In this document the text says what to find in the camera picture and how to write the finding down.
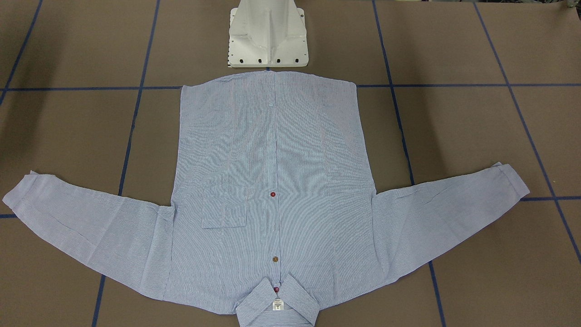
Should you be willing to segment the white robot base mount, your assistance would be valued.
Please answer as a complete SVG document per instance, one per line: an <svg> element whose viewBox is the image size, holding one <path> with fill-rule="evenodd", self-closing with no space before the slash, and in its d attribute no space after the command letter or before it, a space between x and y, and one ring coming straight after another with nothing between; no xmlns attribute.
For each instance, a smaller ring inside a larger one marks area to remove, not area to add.
<svg viewBox="0 0 581 327"><path fill-rule="evenodd" d="M303 68L305 11L294 0L242 0L230 11L230 68Z"/></svg>

